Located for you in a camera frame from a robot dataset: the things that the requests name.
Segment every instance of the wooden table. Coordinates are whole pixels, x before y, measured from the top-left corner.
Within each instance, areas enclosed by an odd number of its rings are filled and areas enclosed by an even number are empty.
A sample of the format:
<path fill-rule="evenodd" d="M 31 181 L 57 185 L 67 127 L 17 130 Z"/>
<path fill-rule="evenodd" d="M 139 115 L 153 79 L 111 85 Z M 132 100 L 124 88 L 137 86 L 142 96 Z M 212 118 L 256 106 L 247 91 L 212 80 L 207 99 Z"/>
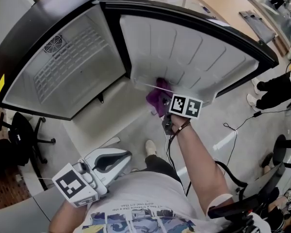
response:
<path fill-rule="evenodd" d="M 250 38 L 259 41 L 256 33 L 251 29 L 249 24 L 239 15 L 239 11 L 248 11 L 258 14 L 268 27 L 274 32 L 274 28 L 268 20 L 252 5 L 248 0 L 198 0 L 213 12 L 217 19 L 229 24 L 231 27 L 246 34 Z M 185 6 L 186 0 L 183 0 L 182 7 Z"/>

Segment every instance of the purple object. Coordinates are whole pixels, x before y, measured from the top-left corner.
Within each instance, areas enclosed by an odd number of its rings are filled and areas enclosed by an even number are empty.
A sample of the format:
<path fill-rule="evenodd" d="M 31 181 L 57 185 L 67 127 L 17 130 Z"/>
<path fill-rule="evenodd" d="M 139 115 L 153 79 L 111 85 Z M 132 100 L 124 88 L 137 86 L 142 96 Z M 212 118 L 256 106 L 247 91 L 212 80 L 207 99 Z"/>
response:
<path fill-rule="evenodd" d="M 157 78 L 156 86 L 166 90 L 171 90 L 170 85 L 163 78 Z M 171 100 L 172 96 L 173 93 L 170 91 L 164 91 L 158 88 L 154 88 L 154 90 L 147 95 L 146 101 L 149 104 L 153 105 L 157 113 L 159 114 L 159 117 L 162 117 L 166 113 L 166 106 L 163 103 L 163 98 L 169 97 Z"/>

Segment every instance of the gray floor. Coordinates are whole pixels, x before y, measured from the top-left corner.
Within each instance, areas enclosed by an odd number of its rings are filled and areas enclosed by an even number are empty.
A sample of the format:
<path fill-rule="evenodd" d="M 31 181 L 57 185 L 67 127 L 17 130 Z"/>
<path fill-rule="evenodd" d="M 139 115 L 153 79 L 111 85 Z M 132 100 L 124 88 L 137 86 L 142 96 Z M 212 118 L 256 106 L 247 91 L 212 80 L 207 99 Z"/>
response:
<path fill-rule="evenodd" d="M 174 4 L 181 3 L 181 0 L 171 1 Z M 272 43 L 269 45 L 280 56 L 274 45 Z M 287 60 L 279 58 L 279 61 L 280 65 L 263 73 L 259 79 L 267 81 L 283 74 Z M 213 104 L 201 111 L 198 121 L 192 122 L 194 129 L 212 157 L 226 164 L 233 148 L 235 135 L 233 135 L 232 130 L 224 127 L 223 123 L 227 122 L 232 128 L 237 128 L 246 118 L 253 115 L 254 111 L 246 101 L 247 93 L 255 96 L 251 82 L 247 82 L 217 98 Z M 267 111 L 279 111 L 285 109 L 286 105 L 287 103 L 281 104 Z M 166 159 L 164 152 L 166 138 L 161 122 L 161 119 L 148 112 L 118 134 L 121 139 L 118 147 L 130 150 L 133 154 L 131 163 L 133 168 L 142 169 L 145 167 L 144 143 L 147 139 L 152 139 L 155 142 L 159 156 Z M 285 116 L 283 112 L 265 114 L 247 121 L 238 130 L 235 150 L 228 164 L 237 178 L 245 182 L 252 182 L 261 176 L 262 170 L 259 168 L 259 160 L 265 153 L 272 151 L 276 138 L 282 133 L 288 139 L 291 139 L 291 116 Z M 227 140 L 229 134 L 232 134 L 232 137 Z M 43 177 L 51 178 L 67 162 L 73 163 L 79 158 L 80 155 L 69 139 L 61 121 L 47 119 L 46 123 L 41 127 L 40 136 L 41 138 L 55 137 L 57 141 L 55 145 L 40 144 L 42 154 L 48 159 L 48 163 L 41 167 Z M 173 142 L 171 153 L 184 188 L 186 188 L 189 184 L 189 179 L 177 141 Z M 232 183 L 227 175 L 226 180 L 231 192 L 233 192 L 236 185 Z M 286 171 L 278 186 L 281 193 L 284 193 L 291 186 L 291 170 Z M 200 212 L 198 199 L 193 189 L 189 193 L 189 200 L 196 210 Z"/>

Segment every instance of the white sneaker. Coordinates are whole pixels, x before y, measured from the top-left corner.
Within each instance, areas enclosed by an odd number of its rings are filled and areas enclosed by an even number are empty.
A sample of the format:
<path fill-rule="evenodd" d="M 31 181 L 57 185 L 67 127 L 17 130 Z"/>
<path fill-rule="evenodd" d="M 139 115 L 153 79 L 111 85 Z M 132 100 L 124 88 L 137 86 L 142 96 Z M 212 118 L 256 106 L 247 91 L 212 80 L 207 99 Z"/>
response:
<path fill-rule="evenodd" d="M 150 155 L 156 155 L 156 146 L 154 144 L 153 141 L 151 140 L 147 140 L 145 143 L 145 151 L 146 151 L 146 155 L 150 156 Z"/>
<path fill-rule="evenodd" d="M 261 91 L 260 91 L 260 90 L 258 89 L 258 87 L 257 87 L 257 85 L 258 85 L 258 83 L 260 82 L 260 80 L 258 80 L 257 78 L 253 78 L 253 79 L 251 80 L 251 82 L 252 82 L 253 87 L 254 87 L 254 92 L 255 92 L 256 94 L 260 94 Z"/>
<path fill-rule="evenodd" d="M 257 105 L 257 99 L 255 97 L 253 97 L 251 94 L 248 94 L 247 95 L 247 102 L 248 104 L 252 107 L 252 109 L 255 111 L 255 112 L 258 112 L 260 111 L 256 105 Z"/>

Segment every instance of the freezer door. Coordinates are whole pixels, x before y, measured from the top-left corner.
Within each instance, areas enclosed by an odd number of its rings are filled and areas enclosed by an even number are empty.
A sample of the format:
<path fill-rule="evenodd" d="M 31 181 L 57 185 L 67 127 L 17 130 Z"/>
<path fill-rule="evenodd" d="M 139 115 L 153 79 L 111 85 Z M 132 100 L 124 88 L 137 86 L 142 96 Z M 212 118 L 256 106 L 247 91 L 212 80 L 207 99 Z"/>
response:
<path fill-rule="evenodd" d="M 0 107 L 70 120 L 125 73 L 98 0 L 40 0 L 0 46 Z"/>
<path fill-rule="evenodd" d="M 207 105 L 278 65 L 267 45 L 192 10 L 148 0 L 100 4 L 137 88 L 151 90 L 164 78 L 171 91 Z"/>

